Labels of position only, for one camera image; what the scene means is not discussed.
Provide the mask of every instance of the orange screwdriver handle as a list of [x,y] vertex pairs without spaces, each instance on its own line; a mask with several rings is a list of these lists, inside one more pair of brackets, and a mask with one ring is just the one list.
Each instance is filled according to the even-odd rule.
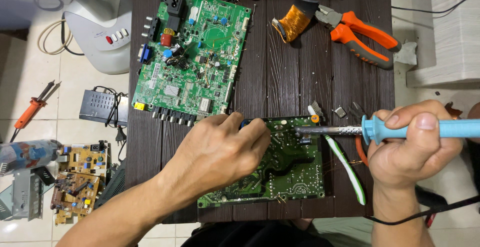
[[362,20],[355,16],[353,11],[345,12],[342,16],[342,22],[347,25],[353,32],[358,32],[370,39],[377,41],[381,46],[391,52],[399,52],[402,44],[393,36],[383,31],[379,27],[371,23],[363,23]]
[[32,97],[32,100],[30,101],[30,106],[27,108],[27,110],[25,110],[25,112],[23,112],[21,117],[15,123],[15,128],[25,128],[25,125],[27,125],[28,121],[30,121],[35,112],[37,112],[39,108],[45,106],[46,104],[47,103],[45,103],[44,101],[39,101],[37,100],[37,98]]
[[360,60],[385,70],[391,70],[393,68],[393,60],[366,46],[353,34],[353,31],[347,25],[338,24],[335,29],[330,32],[330,36],[332,37],[332,41],[345,44],[348,50]]

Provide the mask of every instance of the wooden table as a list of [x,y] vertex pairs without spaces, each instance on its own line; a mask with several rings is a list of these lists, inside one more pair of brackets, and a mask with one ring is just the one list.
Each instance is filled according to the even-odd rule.
[[[293,0],[240,0],[238,4],[256,10],[244,44],[237,82],[230,108],[245,118],[307,115],[307,106],[317,101],[326,112],[329,125],[355,124],[353,117],[340,119],[331,110],[339,105],[348,110],[359,103],[371,115],[378,109],[394,107],[393,71],[368,65],[353,56],[343,44],[333,43],[327,29],[312,20],[309,27],[291,44],[285,44],[271,25],[290,9]],[[390,0],[320,0],[339,13],[354,11],[359,19],[391,32]],[[159,0],[134,0],[130,52],[129,95],[137,84],[138,50],[145,17],[154,16]],[[360,40],[374,50],[392,56],[369,38]],[[129,109],[126,186],[145,182],[162,170],[171,159],[189,127],[153,119],[152,114]],[[351,136],[337,136],[350,161],[359,160]],[[173,213],[165,224],[227,222],[266,219],[326,218],[372,215],[373,179],[361,164],[353,170],[363,186],[367,204],[358,203],[352,184],[337,158],[322,146],[327,196],[279,202],[241,204],[197,209],[196,203]]]

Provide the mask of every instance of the copper wire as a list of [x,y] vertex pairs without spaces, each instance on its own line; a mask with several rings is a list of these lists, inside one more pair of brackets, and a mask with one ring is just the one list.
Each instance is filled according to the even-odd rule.
[[275,29],[280,33],[283,42],[289,43],[297,38],[297,36],[301,34],[305,28],[307,28],[308,24],[310,23],[310,19],[306,17],[295,5],[292,5],[285,17],[280,19],[278,22],[283,28],[285,36],[283,35],[281,29],[279,29],[278,25],[272,23],[273,27],[275,27]]

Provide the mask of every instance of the hand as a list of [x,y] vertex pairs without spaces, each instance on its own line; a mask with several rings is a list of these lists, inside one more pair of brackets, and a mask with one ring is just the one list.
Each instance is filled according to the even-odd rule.
[[393,111],[374,113],[389,129],[408,126],[406,139],[389,138],[371,143],[368,163],[375,185],[406,189],[437,174],[462,150],[459,138],[440,138],[438,120],[451,120],[443,105],[426,100]]
[[207,117],[190,130],[173,158],[159,173],[172,196],[190,203],[231,185],[257,169],[270,144],[270,130],[254,119],[239,130],[243,115]]

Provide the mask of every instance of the person's left hand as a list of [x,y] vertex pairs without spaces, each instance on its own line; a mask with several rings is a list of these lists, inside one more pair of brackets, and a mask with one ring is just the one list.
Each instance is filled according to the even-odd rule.
[[257,169],[270,144],[270,130],[262,119],[239,130],[242,121],[243,115],[233,112],[195,124],[158,175],[171,196],[192,202]]

